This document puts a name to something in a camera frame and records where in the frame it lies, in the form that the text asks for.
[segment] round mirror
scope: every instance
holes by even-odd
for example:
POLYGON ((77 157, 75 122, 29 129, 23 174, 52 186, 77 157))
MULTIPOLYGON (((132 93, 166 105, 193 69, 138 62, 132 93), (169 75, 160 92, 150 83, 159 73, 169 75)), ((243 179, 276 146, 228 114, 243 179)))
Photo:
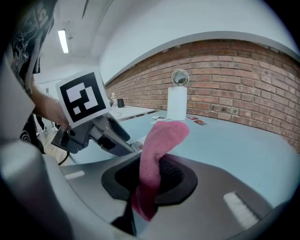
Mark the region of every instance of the round mirror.
POLYGON ((188 73, 183 69, 176 69, 172 73, 172 81, 177 86, 185 86, 188 83, 188 73))

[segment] red brick wall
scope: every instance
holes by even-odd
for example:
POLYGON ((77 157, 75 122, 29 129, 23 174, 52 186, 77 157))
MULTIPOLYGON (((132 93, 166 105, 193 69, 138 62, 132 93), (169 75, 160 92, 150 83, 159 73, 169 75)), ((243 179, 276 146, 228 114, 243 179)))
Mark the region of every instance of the red brick wall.
POLYGON ((171 74, 190 75, 187 112, 282 135, 300 153, 300 64, 267 46, 198 41, 157 53, 113 79, 126 105, 166 110, 171 74))

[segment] light blue table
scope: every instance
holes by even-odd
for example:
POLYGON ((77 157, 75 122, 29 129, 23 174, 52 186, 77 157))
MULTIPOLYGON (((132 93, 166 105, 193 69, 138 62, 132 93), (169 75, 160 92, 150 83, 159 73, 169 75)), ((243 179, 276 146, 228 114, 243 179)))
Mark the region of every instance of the light blue table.
MULTIPOLYGON (((166 111, 120 123, 131 136, 129 142, 148 134, 153 127, 152 116, 166 117, 166 111)), ((190 133, 169 153, 225 169, 260 193, 273 207, 292 197, 300 180, 300 156, 281 136, 228 121, 197 117, 207 125, 184 120, 190 133)), ((92 140, 87 148, 71 156, 73 164, 114 157, 92 140)))

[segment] pink towel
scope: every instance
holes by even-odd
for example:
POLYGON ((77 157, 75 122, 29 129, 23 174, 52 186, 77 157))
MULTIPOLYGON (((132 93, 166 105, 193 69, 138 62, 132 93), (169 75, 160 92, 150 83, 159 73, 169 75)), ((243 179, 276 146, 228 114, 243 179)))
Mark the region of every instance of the pink towel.
POLYGON ((140 161, 140 184, 131 197, 132 208, 146 221, 156 213, 160 186, 159 160, 180 144, 189 128, 183 122, 157 122, 145 139, 140 161))

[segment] fluorescent light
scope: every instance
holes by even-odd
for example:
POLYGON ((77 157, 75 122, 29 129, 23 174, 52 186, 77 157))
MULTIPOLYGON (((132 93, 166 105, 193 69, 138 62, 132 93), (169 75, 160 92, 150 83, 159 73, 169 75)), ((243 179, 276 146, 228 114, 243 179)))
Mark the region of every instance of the fluorescent light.
POLYGON ((67 39, 66 39, 66 31, 60 30, 58 31, 58 36, 60 37, 60 44, 64 53, 69 53, 67 39))

